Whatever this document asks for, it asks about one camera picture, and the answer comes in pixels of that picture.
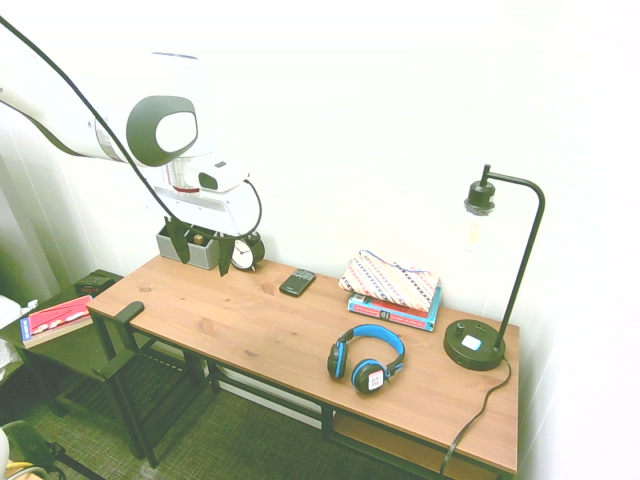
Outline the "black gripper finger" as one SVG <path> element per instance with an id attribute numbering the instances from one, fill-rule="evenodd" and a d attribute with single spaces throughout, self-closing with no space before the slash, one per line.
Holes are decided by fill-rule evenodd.
<path id="1" fill-rule="evenodd" d="M 219 246 L 218 269 L 221 277 L 224 277 L 231 266 L 235 239 L 231 236 L 219 236 L 217 239 Z"/>
<path id="2" fill-rule="evenodd" d="M 190 261 L 189 243 L 185 237 L 188 226 L 177 217 L 167 217 L 166 229 L 179 260 L 187 264 Z"/>

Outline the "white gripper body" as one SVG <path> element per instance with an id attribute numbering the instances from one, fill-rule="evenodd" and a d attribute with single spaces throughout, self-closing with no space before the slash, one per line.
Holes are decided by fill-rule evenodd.
<path id="1" fill-rule="evenodd" d="M 167 185 L 153 185 L 156 195 L 170 212 L 187 224 L 227 235 L 251 231 L 251 186 L 240 185 L 223 193 L 201 190 L 181 194 Z"/>

